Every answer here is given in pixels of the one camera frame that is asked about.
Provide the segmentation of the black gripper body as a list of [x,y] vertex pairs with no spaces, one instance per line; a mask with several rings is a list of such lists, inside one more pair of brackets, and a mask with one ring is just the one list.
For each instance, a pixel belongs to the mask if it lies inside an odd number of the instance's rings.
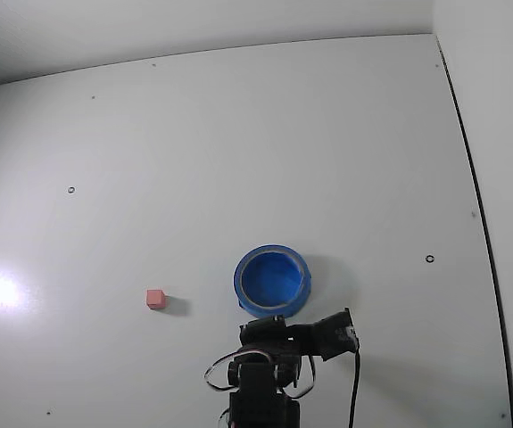
[[241,325],[239,340],[240,350],[261,350],[272,357],[314,356],[312,325],[287,325],[282,316]]

